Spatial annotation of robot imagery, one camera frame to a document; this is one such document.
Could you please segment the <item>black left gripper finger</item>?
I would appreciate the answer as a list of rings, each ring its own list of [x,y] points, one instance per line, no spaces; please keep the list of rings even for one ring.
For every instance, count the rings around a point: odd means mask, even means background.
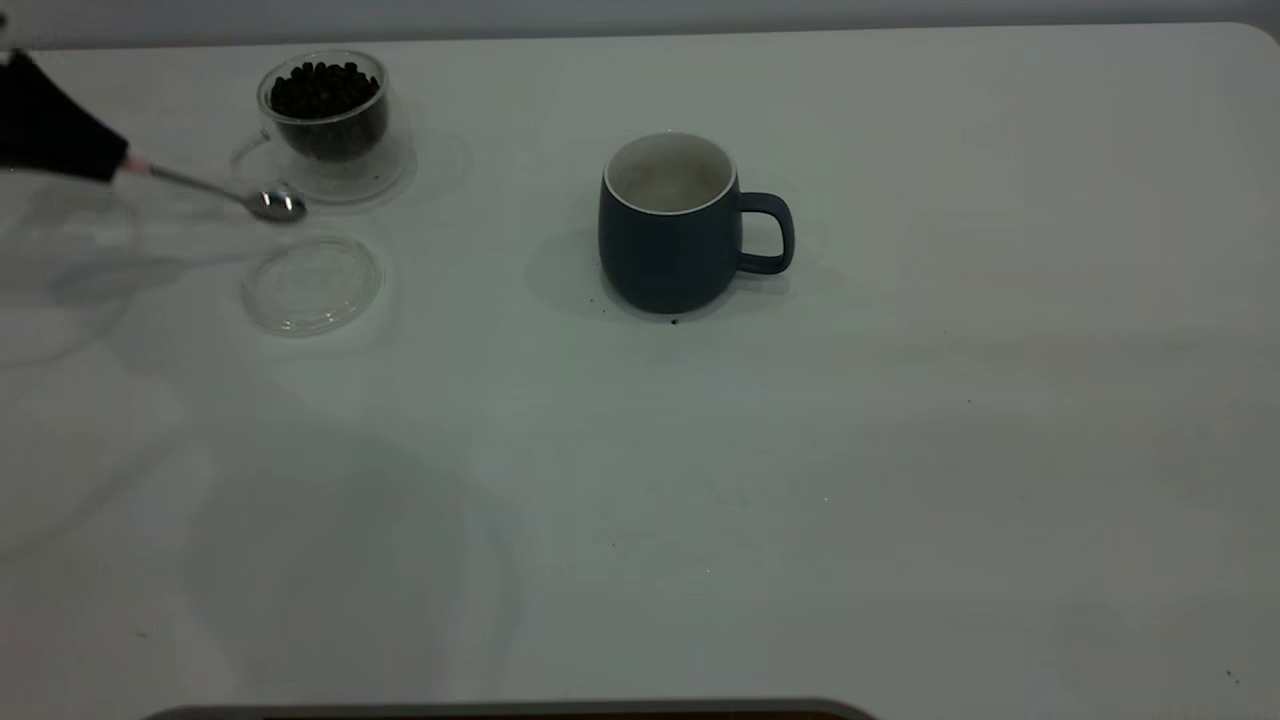
[[[1,164],[109,183],[129,143],[63,92],[29,54],[1,67]]]

